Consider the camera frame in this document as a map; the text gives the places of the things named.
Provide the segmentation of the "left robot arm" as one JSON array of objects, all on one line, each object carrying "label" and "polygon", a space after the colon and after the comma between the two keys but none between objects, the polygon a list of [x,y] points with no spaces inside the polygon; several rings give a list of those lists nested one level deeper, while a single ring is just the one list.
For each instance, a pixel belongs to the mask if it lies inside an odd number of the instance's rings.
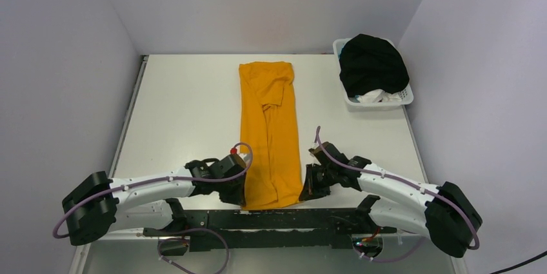
[{"label": "left robot arm", "polygon": [[249,153],[231,153],[223,159],[190,161],[159,175],[124,179],[92,173],[62,201],[66,237],[71,245],[81,246],[132,228],[177,235],[186,224],[180,198],[216,191],[223,203],[244,206],[245,176],[252,164]]}]

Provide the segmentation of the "yellow t shirt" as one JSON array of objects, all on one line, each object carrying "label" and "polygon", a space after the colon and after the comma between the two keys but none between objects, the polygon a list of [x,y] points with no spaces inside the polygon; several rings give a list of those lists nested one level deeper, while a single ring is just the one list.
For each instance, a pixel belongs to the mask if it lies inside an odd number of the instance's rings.
[{"label": "yellow t shirt", "polygon": [[299,202],[303,189],[299,132],[287,62],[240,64],[240,140],[250,145],[253,161],[247,171],[246,210],[271,210]]}]

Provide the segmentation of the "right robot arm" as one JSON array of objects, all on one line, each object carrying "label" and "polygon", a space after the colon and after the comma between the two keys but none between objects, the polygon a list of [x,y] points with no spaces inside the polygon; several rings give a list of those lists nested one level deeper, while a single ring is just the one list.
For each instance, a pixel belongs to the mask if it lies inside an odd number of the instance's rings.
[{"label": "right robot arm", "polygon": [[370,159],[349,159],[329,142],[316,144],[309,152],[316,162],[306,167],[300,201],[326,197],[336,184],[366,193],[349,217],[330,217],[338,232],[363,234],[355,241],[356,248],[371,243],[382,230],[393,229],[420,235],[451,257],[476,249],[483,219],[458,185],[407,179]]}]

